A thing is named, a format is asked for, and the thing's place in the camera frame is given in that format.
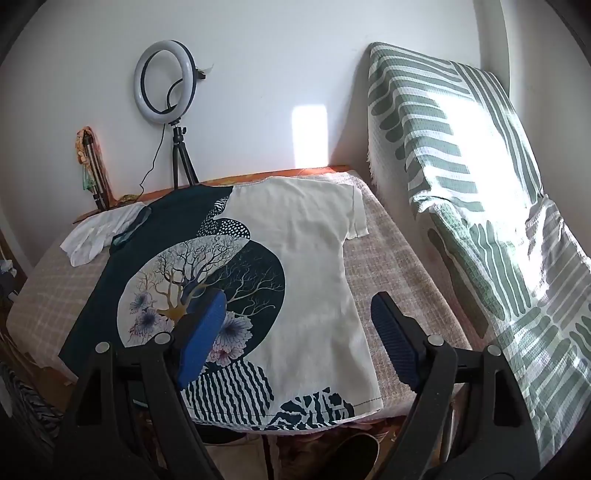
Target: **bare tree branches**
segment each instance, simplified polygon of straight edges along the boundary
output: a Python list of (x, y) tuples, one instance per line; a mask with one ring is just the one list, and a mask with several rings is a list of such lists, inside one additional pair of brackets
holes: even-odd
[(215, 285), (223, 287), (227, 304), (246, 302), (241, 315), (252, 316), (267, 308), (275, 308), (269, 300), (256, 298), (256, 294), (264, 290), (284, 290), (273, 269), (257, 270), (256, 265), (263, 261), (261, 257), (238, 255), (230, 262), (245, 241), (248, 240), (213, 235), (179, 243), (158, 255), (152, 268), (147, 267), (138, 274), (137, 288), (162, 295), (167, 308), (159, 309), (157, 313), (174, 323), (187, 313), (193, 299)]

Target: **checkered blanket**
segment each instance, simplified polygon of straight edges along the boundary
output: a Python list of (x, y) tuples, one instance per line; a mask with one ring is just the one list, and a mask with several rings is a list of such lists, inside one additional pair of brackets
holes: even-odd
[[(405, 414), (414, 393), (402, 384), (371, 321), (370, 303), (387, 291), (402, 312), (417, 319), (427, 332), (437, 332), (460, 348), (468, 341), (449, 306), (392, 219), (355, 172), (307, 178), (355, 185), (363, 193), (369, 235), (343, 246), (345, 274), (368, 340), (384, 409), (377, 417)], [(40, 367), (75, 376), (58, 357), (70, 329), (94, 290), (109, 258), (108, 250), (86, 265), (73, 268), (59, 245), (64, 233), (36, 266), (12, 308), (7, 328), (23, 352)]]

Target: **flower print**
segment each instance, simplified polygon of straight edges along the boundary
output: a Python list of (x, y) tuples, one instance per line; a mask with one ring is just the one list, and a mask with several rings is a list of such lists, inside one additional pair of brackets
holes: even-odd
[(237, 360), (244, 354), (244, 349), (238, 347), (232, 347), (229, 351), (217, 350), (216, 351), (216, 363), (220, 367), (227, 367), (232, 363), (232, 360)]
[(130, 337), (140, 337), (141, 339), (145, 339), (146, 337), (151, 338), (153, 333), (161, 331), (165, 323), (163, 317), (156, 310), (147, 308), (142, 310), (135, 318), (135, 323), (129, 329), (129, 335)]
[(252, 322), (248, 317), (236, 317), (234, 312), (226, 312), (226, 318), (217, 334), (213, 350), (223, 350), (227, 353), (233, 348), (244, 350), (247, 341), (252, 338), (252, 333), (249, 331), (251, 328)]
[(149, 309), (153, 304), (152, 295), (147, 291), (141, 291), (135, 294), (135, 298), (129, 304), (129, 311), (138, 313), (141, 310)]

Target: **t-shirt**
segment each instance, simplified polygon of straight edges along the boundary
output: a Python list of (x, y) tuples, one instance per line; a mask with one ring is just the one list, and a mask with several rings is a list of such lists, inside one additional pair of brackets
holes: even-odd
[[(343, 242), (368, 234), (357, 188), (271, 177), (191, 187), (150, 208), (105, 268), (109, 278), (123, 278), (114, 286), (103, 273), (89, 299), (103, 310), (107, 304), (108, 314), (87, 304), (60, 353), (66, 365), (74, 337), (87, 337), (83, 325), (95, 325), (86, 350), (114, 338), (139, 345), (171, 331), (208, 288), (219, 288), (227, 302), (222, 330), (182, 392), (195, 421), (281, 433), (382, 408), (343, 266)], [(98, 335), (107, 333), (96, 328), (101, 323), (111, 324), (110, 336)]]

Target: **ring light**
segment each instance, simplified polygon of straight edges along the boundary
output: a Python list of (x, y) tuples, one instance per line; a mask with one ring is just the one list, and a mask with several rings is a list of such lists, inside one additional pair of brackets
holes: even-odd
[[(156, 109), (148, 100), (145, 91), (145, 74), (148, 63), (160, 51), (172, 53), (183, 72), (183, 92), (178, 103), (164, 111)], [(146, 119), (156, 124), (170, 124), (181, 118), (191, 105), (197, 86), (197, 70), (191, 53), (182, 43), (176, 40), (162, 40), (149, 46), (140, 57), (134, 73), (134, 97), (139, 111)]]

